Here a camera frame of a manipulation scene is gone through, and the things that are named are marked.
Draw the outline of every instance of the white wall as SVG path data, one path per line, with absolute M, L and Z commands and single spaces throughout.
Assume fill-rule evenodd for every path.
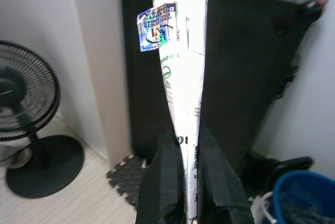
M 312 170 L 335 178 L 335 0 L 310 29 L 301 66 L 274 103 L 254 150 L 280 160 L 311 156 Z
M 50 63 L 62 92 L 59 113 L 115 165 L 129 153 L 118 0 L 0 0 L 0 10 L 0 38 Z

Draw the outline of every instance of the black fan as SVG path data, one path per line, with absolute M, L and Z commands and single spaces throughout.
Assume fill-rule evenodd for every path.
M 39 139 L 36 132 L 55 115 L 60 100 L 57 78 L 31 50 L 0 41 L 0 141 L 28 137 L 31 160 L 8 169 L 8 187 L 17 195 L 39 198 L 70 184 L 84 162 L 81 145 L 68 136 Z

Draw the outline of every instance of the blue bucket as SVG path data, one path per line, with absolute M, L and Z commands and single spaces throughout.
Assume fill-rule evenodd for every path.
M 313 208 L 324 217 L 335 218 L 335 181 L 317 173 L 293 171 L 276 182 L 269 212 L 278 224 L 287 224 L 283 205 Z

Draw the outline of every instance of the light wood floor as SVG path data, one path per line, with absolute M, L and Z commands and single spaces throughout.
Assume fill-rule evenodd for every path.
M 40 136 L 73 135 L 54 120 Z M 108 164 L 91 148 L 85 148 L 85 163 L 78 177 L 65 189 L 41 199 L 14 195 L 0 170 L 0 224 L 134 224 L 136 212 L 106 179 Z

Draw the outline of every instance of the doormat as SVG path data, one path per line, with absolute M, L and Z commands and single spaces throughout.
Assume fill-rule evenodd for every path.
M 109 184 L 135 209 L 137 209 L 139 189 L 145 171 L 145 160 L 130 155 L 107 173 Z

